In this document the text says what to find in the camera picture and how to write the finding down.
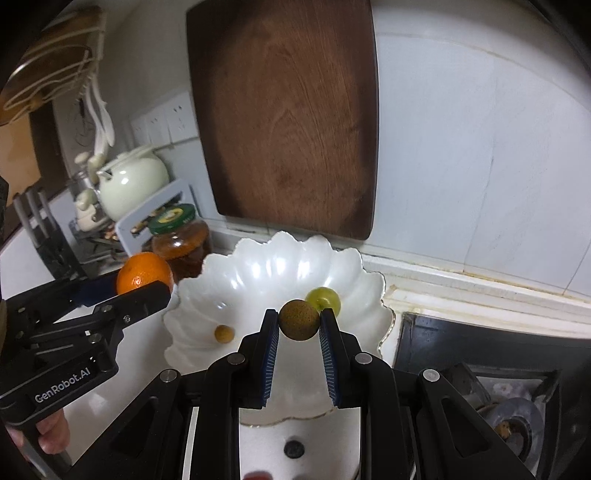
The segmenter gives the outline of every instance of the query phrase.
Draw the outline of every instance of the small round fruit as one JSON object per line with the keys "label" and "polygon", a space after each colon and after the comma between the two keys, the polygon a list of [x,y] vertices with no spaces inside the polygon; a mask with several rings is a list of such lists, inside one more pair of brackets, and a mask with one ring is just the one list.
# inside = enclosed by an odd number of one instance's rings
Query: small round fruit
{"label": "small round fruit", "polygon": [[213,335],[219,343],[230,343],[234,340],[234,329],[228,325],[218,325]]}
{"label": "small round fruit", "polygon": [[117,295],[122,295],[148,283],[160,280],[173,290],[173,272],[164,258],[152,252],[131,256],[117,274]]}
{"label": "small round fruit", "polygon": [[291,300],[279,312],[279,328],[292,340],[307,340],[320,328],[320,315],[308,302]]}
{"label": "small round fruit", "polygon": [[306,301],[318,310],[318,312],[322,312],[324,309],[333,309],[335,317],[339,316],[340,298],[339,294],[332,288],[318,287],[310,290],[308,295],[306,295]]}

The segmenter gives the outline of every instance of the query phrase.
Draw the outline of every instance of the dish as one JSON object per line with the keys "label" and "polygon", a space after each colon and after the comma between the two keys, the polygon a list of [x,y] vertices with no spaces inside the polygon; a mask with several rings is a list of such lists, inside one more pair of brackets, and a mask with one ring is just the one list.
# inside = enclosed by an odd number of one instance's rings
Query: dish
{"label": "dish", "polygon": [[[164,315],[173,337],[164,356],[182,374],[205,370],[235,352],[245,335],[259,331],[266,309],[279,311],[320,286],[332,288],[341,299],[341,330],[355,335],[364,351],[381,357],[380,347],[394,324],[392,310],[382,303],[384,276],[366,272],[354,248],[336,251],[322,236],[300,242],[286,232],[264,244],[240,240],[230,255],[209,255],[200,277],[179,283],[178,305]],[[231,342],[216,340],[219,325],[234,329]],[[270,425],[331,410],[318,333],[304,342],[280,334],[271,397],[262,410],[241,410],[241,423]]]}

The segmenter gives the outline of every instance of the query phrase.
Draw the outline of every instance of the wall socket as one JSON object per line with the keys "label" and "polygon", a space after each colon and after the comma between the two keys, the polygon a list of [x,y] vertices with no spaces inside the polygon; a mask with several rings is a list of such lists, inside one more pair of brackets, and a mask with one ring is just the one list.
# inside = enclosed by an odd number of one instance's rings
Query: wall socket
{"label": "wall socket", "polygon": [[170,144],[170,133],[166,121],[166,108],[164,105],[158,105],[146,114],[146,123],[148,125],[148,136],[150,143],[155,147],[162,147]]}
{"label": "wall socket", "polygon": [[193,100],[189,92],[183,92],[164,104],[168,130],[173,143],[199,136]]}
{"label": "wall socket", "polygon": [[179,93],[148,113],[136,114],[131,119],[131,130],[137,146],[149,143],[163,147],[198,138],[191,94]]}
{"label": "wall socket", "polygon": [[145,115],[137,116],[131,120],[131,131],[137,146],[150,143]]}

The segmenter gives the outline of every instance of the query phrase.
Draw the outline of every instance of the screw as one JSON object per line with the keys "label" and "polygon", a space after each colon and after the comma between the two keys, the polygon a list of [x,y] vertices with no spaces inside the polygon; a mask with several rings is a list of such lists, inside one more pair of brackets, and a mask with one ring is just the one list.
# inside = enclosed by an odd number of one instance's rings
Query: screw
{"label": "screw", "polygon": [[355,361],[361,365],[370,364],[371,360],[373,360],[373,357],[365,352],[361,352],[355,355]]}
{"label": "screw", "polygon": [[160,380],[162,380],[164,383],[172,382],[176,378],[177,378],[177,371],[173,370],[172,368],[169,368],[167,370],[162,370],[160,372]]}
{"label": "screw", "polygon": [[103,336],[100,333],[93,333],[88,337],[88,341],[90,343],[99,343],[102,340]]}
{"label": "screw", "polygon": [[430,382],[436,382],[439,380],[439,372],[437,370],[433,370],[432,368],[427,368],[423,372],[423,377],[425,377],[425,380]]}
{"label": "screw", "polygon": [[240,365],[246,358],[241,353],[230,353],[228,355],[228,363],[230,365]]}
{"label": "screw", "polygon": [[304,444],[297,440],[289,440],[283,447],[283,453],[285,453],[287,458],[291,459],[300,458],[305,452],[306,449],[304,448]]}

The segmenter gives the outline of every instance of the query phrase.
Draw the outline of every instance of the green jar lid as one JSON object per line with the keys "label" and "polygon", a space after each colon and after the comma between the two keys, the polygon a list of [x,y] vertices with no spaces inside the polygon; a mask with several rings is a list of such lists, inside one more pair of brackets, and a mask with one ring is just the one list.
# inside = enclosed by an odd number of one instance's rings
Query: green jar lid
{"label": "green jar lid", "polygon": [[161,235],[175,231],[177,228],[195,220],[195,207],[190,203],[179,203],[168,207],[156,218],[152,218],[148,229],[152,235]]}

